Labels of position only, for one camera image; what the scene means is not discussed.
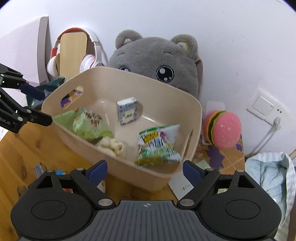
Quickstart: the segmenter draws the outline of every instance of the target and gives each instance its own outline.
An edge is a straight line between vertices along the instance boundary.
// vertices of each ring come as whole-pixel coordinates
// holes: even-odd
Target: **gray ribbed plate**
[[[203,240],[224,239],[208,231],[193,211],[180,210],[172,201],[121,201],[114,209],[99,211],[86,229],[64,241]]]

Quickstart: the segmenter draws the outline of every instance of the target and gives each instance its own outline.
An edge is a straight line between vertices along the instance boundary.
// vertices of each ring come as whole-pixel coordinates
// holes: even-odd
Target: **crosshair logo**
[[[151,207],[151,206],[153,206],[153,205],[150,204],[150,203],[148,203],[148,202],[146,202],[146,203],[143,204],[143,206],[144,206],[145,208],[149,208],[149,207]]]

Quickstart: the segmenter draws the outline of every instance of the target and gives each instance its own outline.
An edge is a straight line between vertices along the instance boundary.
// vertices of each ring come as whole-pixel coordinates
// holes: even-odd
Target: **plush toy eye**
[[[169,83],[174,78],[174,71],[171,67],[163,65],[160,66],[156,71],[157,79],[164,83]]]
[[[126,67],[126,66],[121,66],[119,69],[120,70],[127,71],[127,72],[131,72],[131,70],[128,67]]]

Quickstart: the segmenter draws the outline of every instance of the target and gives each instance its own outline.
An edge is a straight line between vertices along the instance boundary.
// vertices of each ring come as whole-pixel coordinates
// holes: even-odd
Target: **patterned tablecloth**
[[[235,147],[218,149],[212,145],[204,145],[200,137],[193,162],[205,160],[212,168],[218,169],[221,174],[233,174],[237,169],[244,170],[244,151],[242,138]]]

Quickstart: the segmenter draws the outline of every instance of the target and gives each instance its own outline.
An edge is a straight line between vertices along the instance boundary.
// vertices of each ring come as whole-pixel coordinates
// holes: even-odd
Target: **wall socket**
[[[270,125],[273,125],[276,117],[281,118],[281,126],[294,124],[288,109],[262,89],[259,89],[247,110]]]

